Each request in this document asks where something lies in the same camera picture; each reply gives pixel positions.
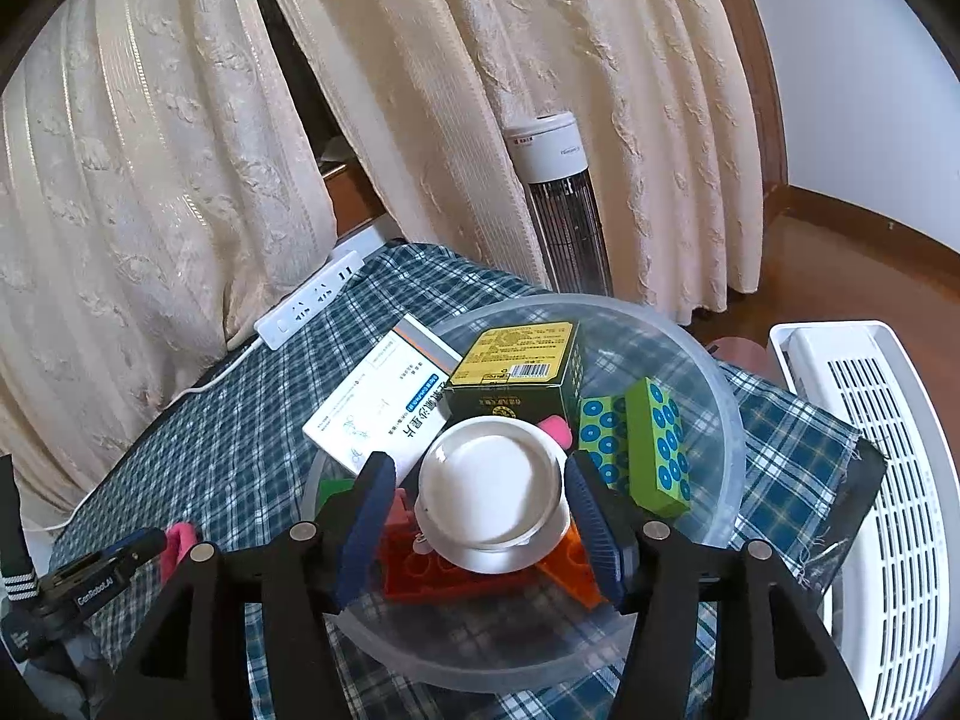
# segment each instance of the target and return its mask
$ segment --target tower fan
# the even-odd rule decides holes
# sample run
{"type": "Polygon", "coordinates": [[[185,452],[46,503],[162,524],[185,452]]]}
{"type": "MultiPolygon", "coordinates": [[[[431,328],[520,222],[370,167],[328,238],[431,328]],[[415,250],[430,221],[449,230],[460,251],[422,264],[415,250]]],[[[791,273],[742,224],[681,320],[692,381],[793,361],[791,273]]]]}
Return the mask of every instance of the tower fan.
{"type": "Polygon", "coordinates": [[[610,263],[577,119],[569,111],[504,130],[553,288],[612,295],[610,263]]]}

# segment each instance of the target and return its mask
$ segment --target green block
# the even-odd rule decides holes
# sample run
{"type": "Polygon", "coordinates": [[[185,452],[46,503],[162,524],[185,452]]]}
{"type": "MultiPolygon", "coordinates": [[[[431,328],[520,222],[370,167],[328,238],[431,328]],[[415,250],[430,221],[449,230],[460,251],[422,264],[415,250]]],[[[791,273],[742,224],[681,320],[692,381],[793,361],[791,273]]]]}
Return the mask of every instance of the green block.
{"type": "Polygon", "coordinates": [[[320,482],[320,488],[317,490],[317,510],[314,517],[323,509],[323,504],[328,502],[331,496],[337,493],[343,493],[353,488],[352,479],[325,479],[320,482]]]}
{"type": "Polygon", "coordinates": [[[641,379],[627,390],[630,495],[659,517],[690,509],[690,478],[683,454],[683,425],[670,389],[641,379]]]}
{"type": "Polygon", "coordinates": [[[577,448],[586,450],[611,490],[629,491],[627,410],[620,395],[580,400],[577,448]]]}

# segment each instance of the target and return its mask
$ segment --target barcode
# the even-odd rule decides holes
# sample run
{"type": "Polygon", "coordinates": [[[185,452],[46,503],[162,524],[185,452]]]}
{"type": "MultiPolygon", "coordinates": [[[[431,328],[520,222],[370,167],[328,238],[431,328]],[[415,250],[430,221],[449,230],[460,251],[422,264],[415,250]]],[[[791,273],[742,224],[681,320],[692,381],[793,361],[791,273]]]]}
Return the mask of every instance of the barcode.
{"type": "Polygon", "coordinates": [[[528,362],[526,365],[511,365],[510,378],[535,379],[550,372],[549,362],[528,362]]]}

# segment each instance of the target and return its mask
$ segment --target curtain fold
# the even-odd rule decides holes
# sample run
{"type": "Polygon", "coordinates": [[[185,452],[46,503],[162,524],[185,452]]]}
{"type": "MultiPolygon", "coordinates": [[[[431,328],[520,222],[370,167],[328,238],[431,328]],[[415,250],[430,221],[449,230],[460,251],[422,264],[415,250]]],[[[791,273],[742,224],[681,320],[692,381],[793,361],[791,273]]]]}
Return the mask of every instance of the curtain fold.
{"type": "Polygon", "coordinates": [[[569,109],[618,298],[684,323],[757,288],[760,148],[720,0],[278,1],[408,237],[530,277],[505,232],[535,250],[500,132],[569,109]],[[453,180],[465,167],[486,183],[453,180]]]}
{"type": "Polygon", "coordinates": [[[0,117],[0,449],[68,511],[335,220],[255,0],[68,0],[0,117]]]}

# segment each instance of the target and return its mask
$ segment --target plaid tablecloth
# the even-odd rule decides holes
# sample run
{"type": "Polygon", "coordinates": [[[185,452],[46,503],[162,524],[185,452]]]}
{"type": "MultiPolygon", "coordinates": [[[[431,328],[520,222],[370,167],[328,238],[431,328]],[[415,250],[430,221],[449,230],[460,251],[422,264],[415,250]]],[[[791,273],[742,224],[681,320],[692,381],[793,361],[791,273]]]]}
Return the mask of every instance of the plaid tablecloth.
{"type": "MultiPolygon", "coordinates": [[[[224,550],[270,541],[298,519],[315,455],[301,425],[370,348],[410,312],[427,325],[505,298],[536,293],[509,274],[448,250],[381,251],[328,309],[279,351],[261,347],[222,385],[192,395],[149,431],[56,543],[52,565],[142,526],[190,521],[224,550]]],[[[746,490],[733,545],[767,538],[795,573],[829,512],[851,453],[853,428],[749,373],[722,365],[747,439],[746,490]]],[[[93,620],[118,664],[160,589],[143,570],[93,620]]],[[[272,717],[258,608],[248,610],[251,692],[272,717]]],[[[705,605],[691,707],[709,694],[715,619],[705,605]]],[[[620,677],[613,664],[573,683],[509,695],[457,693],[410,683],[333,632],[344,691],[356,717],[580,718],[606,715],[620,677]]]]}

